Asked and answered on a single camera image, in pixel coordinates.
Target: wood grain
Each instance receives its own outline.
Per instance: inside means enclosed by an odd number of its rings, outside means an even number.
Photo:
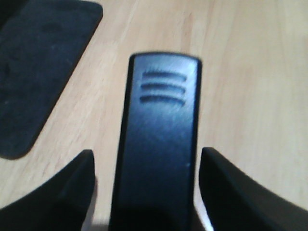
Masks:
[[[93,223],[107,224],[128,59],[140,51],[175,51],[203,60],[198,158],[202,147],[215,147],[308,209],[308,1],[99,2],[103,20],[34,147],[19,160],[0,159],[0,207],[92,149]],[[202,216],[198,187],[195,204]]]

